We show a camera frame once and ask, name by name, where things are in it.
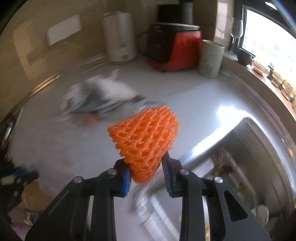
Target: dark pot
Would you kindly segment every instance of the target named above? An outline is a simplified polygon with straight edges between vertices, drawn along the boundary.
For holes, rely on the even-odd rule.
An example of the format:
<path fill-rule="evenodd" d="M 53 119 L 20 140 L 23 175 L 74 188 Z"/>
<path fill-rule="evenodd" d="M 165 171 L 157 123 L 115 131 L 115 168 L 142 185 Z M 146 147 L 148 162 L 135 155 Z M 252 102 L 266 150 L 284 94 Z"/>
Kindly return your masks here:
<path fill-rule="evenodd" d="M 253 56 L 250 52 L 239 48 L 239 51 L 237 52 L 237 60 L 240 64 L 247 66 L 252 62 Z"/>

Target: light green mug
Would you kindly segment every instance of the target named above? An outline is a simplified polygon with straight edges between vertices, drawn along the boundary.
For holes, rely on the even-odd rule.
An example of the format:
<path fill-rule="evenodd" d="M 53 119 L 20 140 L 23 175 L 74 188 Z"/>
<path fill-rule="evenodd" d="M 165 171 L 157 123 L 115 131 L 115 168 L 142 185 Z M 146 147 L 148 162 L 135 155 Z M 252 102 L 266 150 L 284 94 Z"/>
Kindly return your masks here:
<path fill-rule="evenodd" d="M 208 78 L 216 78 L 224 54 L 224 46 L 210 40 L 202 41 L 202 53 L 198 71 Z"/>

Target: black lid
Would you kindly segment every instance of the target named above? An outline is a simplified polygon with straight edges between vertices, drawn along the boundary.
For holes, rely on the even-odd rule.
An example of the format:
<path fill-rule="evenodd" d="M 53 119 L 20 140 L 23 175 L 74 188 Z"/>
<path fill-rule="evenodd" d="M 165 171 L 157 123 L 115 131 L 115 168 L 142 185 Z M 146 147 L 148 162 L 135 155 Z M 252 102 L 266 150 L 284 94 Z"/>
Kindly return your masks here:
<path fill-rule="evenodd" d="M 153 23 L 151 28 L 161 31 L 174 31 L 174 32 L 187 32 L 187 31 L 200 31 L 197 25 L 181 24 L 181 23 Z"/>
<path fill-rule="evenodd" d="M 193 24 L 192 0 L 182 1 L 180 4 L 158 5 L 157 22 Z"/>

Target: window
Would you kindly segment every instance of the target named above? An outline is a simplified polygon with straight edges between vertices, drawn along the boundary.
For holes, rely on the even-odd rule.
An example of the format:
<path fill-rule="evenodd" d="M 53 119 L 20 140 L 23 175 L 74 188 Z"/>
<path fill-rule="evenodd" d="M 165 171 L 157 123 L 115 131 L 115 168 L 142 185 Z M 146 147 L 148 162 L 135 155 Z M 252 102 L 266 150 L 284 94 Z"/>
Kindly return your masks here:
<path fill-rule="evenodd" d="M 296 71 L 296 39 L 284 28 L 268 18 L 246 10 L 242 48 L 270 61 L 269 66 L 286 66 Z"/>

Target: white appliance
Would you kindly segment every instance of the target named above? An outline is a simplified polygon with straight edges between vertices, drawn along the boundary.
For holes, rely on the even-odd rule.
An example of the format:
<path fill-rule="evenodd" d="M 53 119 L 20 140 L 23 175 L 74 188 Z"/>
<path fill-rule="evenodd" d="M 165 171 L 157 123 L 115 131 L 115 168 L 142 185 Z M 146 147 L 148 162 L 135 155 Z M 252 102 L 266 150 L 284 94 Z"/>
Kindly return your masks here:
<path fill-rule="evenodd" d="M 137 56 L 132 15 L 117 12 L 104 17 L 107 52 L 111 62 L 126 62 Z"/>

